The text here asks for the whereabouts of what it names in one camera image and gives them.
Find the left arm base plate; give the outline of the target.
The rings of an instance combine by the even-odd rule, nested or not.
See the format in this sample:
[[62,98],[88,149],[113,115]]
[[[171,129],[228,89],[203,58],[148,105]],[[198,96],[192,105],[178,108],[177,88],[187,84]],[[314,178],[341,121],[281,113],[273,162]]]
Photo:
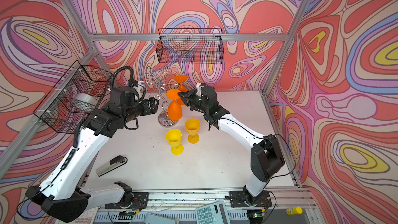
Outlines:
[[106,204],[106,209],[144,209],[147,207],[149,192],[132,192],[124,194],[118,203]]

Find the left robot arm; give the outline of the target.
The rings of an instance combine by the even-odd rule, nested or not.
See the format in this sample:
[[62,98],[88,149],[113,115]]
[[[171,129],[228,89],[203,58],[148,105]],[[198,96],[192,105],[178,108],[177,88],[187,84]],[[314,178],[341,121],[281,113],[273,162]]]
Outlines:
[[28,188],[25,196],[47,215],[71,223],[86,210],[116,205],[129,208],[132,189],[117,181],[109,187],[90,190],[78,186],[88,166],[118,130],[127,128],[140,116],[157,113],[159,100],[145,98],[143,86],[134,79],[130,66],[117,69],[110,78],[110,101],[82,119],[75,128],[73,145],[56,169],[39,186]]

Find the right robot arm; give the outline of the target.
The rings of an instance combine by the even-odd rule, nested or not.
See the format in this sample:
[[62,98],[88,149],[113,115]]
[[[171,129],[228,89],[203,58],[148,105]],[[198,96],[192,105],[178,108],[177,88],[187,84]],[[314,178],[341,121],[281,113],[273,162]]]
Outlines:
[[219,104],[214,87],[205,83],[190,91],[179,92],[178,97],[190,111],[202,113],[210,128],[227,133],[250,151],[252,175],[242,189],[243,198],[237,202],[257,205],[267,183],[285,165],[278,139],[271,134],[265,136],[258,133],[238,121]]

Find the dark yellow wine glass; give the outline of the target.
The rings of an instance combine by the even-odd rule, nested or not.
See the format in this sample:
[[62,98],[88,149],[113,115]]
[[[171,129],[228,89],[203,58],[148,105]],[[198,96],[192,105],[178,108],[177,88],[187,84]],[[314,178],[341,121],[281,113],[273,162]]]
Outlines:
[[196,144],[200,140],[200,137],[198,135],[200,125],[200,121],[195,118],[191,118],[186,121],[185,129],[188,134],[188,142],[190,144]]

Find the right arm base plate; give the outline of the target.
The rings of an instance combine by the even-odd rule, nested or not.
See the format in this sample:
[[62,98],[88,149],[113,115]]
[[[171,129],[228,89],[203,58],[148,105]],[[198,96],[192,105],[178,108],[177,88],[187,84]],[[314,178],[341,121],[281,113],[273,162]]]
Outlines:
[[225,199],[230,201],[231,207],[263,207],[268,209],[273,206],[270,192],[266,190],[255,197],[245,191],[230,191]]

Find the light yellow wine glass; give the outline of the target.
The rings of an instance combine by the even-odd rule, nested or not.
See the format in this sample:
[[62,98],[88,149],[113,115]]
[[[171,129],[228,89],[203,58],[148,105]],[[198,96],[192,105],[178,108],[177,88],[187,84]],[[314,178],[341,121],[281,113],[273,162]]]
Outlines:
[[182,133],[178,129],[171,129],[165,136],[168,144],[171,146],[171,152],[174,155],[181,155],[183,153]]

